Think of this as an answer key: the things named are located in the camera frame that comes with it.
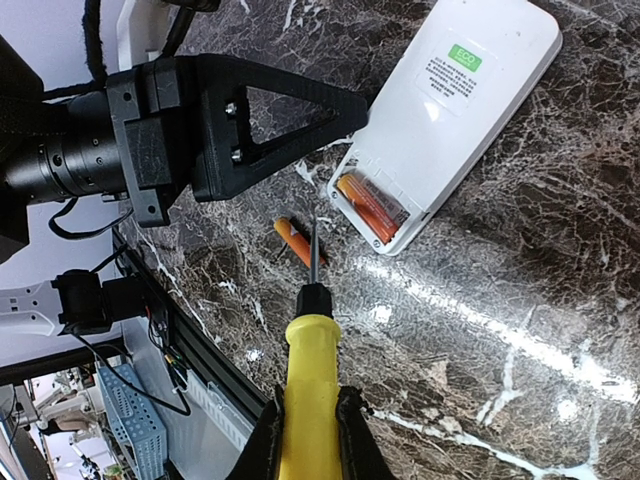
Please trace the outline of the white remote with battery bay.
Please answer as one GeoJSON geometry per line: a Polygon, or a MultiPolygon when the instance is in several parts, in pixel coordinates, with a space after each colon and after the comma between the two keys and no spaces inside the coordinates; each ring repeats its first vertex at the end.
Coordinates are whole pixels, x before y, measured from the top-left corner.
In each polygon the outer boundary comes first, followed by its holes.
{"type": "Polygon", "coordinates": [[[418,235],[485,154],[562,47],[557,20],[528,1],[439,1],[334,171],[332,204],[379,254],[418,235]],[[337,181],[363,181],[399,227],[382,244],[337,181]]]}

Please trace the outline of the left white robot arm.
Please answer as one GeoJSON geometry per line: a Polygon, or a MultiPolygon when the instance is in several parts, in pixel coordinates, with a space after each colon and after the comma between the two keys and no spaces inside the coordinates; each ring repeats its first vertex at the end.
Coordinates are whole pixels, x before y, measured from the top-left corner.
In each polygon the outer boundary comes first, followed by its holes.
{"type": "Polygon", "coordinates": [[[108,74],[100,5],[84,5],[92,79],[46,90],[8,43],[1,46],[1,257],[29,244],[27,209],[85,196],[130,202],[143,227],[165,226],[185,189],[196,200],[229,200],[312,151],[366,125],[366,100],[348,90],[219,54],[181,56],[194,15],[215,1],[181,1],[159,56],[108,74]],[[249,89],[323,108],[326,117],[258,143],[249,89]]]}

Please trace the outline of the orange AA battery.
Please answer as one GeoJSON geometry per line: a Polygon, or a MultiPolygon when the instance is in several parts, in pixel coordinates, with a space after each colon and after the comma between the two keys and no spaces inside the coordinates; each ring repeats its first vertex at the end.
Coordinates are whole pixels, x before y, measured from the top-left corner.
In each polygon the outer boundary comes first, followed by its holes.
{"type": "Polygon", "coordinates": [[[306,236],[286,217],[280,217],[274,222],[274,230],[298,258],[307,267],[311,267],[311,240],[313,235],[306,236]]]}
{"type": "Polygon", "coordinates": [[[337,188],[379,241],[388,244],[399,227],[364,182],[354,174],[347,173],[339,178],[337,188]]]}

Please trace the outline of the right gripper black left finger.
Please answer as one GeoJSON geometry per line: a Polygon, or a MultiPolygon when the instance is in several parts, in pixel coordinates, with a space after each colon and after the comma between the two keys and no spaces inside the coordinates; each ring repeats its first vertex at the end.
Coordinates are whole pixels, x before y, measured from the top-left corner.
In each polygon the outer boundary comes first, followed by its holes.
{"type": "Polygon", "coordinates": [[[273,398],[265,405],[232,469],[233,479],[274,480],[278,478],[284,420],[284,390],[280,385],[276,385],[273,398]]]}

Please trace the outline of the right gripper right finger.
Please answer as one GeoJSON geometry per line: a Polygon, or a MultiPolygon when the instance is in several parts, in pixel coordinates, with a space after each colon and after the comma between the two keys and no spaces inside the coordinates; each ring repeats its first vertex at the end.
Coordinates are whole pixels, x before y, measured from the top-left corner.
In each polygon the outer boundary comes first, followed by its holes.
{"type": "Polygon", "coordinates": [[[340,388],[335,415],[344,479],[395,478],[366,422],[365,415],[372,413],[360,389],[351,386],[340,388]]]}

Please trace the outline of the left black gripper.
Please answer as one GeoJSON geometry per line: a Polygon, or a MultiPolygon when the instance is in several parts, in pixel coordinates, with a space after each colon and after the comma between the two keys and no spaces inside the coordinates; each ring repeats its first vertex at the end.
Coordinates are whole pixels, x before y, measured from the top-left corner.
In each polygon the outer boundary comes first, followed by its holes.
{"type": "Polygon", "coordinates": [[[368,121],[354,92],[217,54],[139,64],[111,76],[106,94],[143,228],[169,225],[186,187],[198,201],[232,199],[368,121]]]}

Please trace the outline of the yellow handled screwdriver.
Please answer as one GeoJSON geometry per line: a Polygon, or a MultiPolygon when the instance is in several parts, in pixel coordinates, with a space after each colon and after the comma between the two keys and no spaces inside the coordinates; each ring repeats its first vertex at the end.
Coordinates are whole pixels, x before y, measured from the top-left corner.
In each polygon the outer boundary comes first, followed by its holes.
{"type": "Polygon", "coordinates": [[[320,281],[320,249],[312,229],[309,281],[297,297],[284,390],[280,479],[340,479],[337,348],[341,330],[330,290],[320,281]]]}

